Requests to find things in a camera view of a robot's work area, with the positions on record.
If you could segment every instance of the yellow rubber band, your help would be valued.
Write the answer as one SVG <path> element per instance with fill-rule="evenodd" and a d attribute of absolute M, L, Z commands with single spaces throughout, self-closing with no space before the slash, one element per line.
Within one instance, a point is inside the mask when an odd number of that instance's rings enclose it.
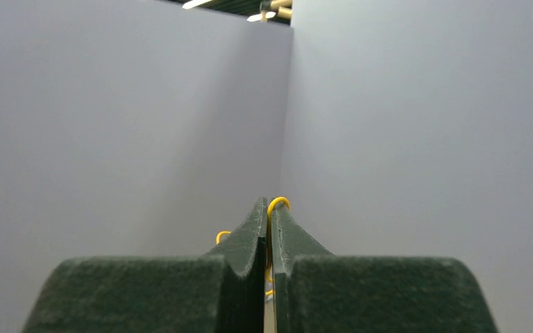
<path fill-rule="evenodd" d="M 231 233 L 232 233 L 231 231 L 227 231 L 227 230 L 218 232 L 217 236 L 215 237 L 215 244 L 219 244 L 219 240 L 221 239 L 222 236 L 224 236 L 225 234 L 231 234 Z"/>
<path fill-rule="evenodd" d="M 271 201 L 271 204 L 269 205 L 269 208 L 266 209 L 266 269 L 264 270 L 264 276 L 267 281 L 270 283 L 273 283 L 273 278 L 271 277 L 271 267 L 273 266 L 273 242 L 271 240 L 271 213 L 275 209 L 275 206 L 278 203 L 284 203 L 287 206 L 287 209 L 291 209 L 291 204 L 287 200 L 287 198 L 280 196 L 278 198 L 275 198 L 275 200 Z M 219 241 L 221 240 L 221 237 L 225 234 L 230 234 L 231 231 L 220 231 L 217 233 L 217 236 L 215 237 L 215 244 L 219 244 Z M 271 289 L 264 293 L 265 296 L 273 295 L 274 290 Z"/>

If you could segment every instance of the fluorescent light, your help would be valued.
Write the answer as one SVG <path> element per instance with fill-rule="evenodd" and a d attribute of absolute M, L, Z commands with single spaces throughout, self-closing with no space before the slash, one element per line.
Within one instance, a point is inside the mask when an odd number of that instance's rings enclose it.
<path fill-rule="evenodd" d="M 273 17 L 275 17 L 275 12 L 266 12 L 266 18 L 267 19 L 272 19 Z M 252 15 L 248 18 L 248 21 L 249 22 L 256 22 L 256 21 L 260 21 L 260 18 L 262 17 L 262 14 L 256 14 L 256 15 Z"/>
<path fill-rule="evenodd" d="M 191 0 L 183 5 L 184 9 L 191 9 L 193 7 L 197 7 L 199 5 L 203 5 L 206 2 L 210 2 L 211 0 Z"/>

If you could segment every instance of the white panel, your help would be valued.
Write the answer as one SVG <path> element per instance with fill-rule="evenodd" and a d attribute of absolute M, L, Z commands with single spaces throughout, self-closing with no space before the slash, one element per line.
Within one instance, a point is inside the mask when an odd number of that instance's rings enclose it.
<path fill-rule="evenodd" d="M 0 332 L 65 258 L 199 255 L 275 196 L 290 48 L 159 1 L 0 0 Z"/>
<path fill-rule="evenodd" d="M 533 1 L 296 0 L 282 193 L 332 252 L 475 272 L 533 332 Z"/>

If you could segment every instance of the dark ceiling grid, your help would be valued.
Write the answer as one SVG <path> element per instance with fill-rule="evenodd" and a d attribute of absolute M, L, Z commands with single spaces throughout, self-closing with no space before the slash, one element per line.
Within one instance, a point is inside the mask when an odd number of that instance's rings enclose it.
<path fill-rule="evenodd" d="M 183 4 L 189 0 L 163 0 L 169 2 L 176 2 Z M 207 8 L 211 10 L 217 10 L 219 12 L 229 12 L 230 14 L 241 15 L 248 18 L 251 15 L 256 15 L 259 13 L 261 0 L 211 0 L 203 5 L 200 5 L 199 8 Z M 283 19 L 282 17 L 273 17 L 269 21 L 280 22 L 284 24 L 289 24 L 288 19 Z"/>

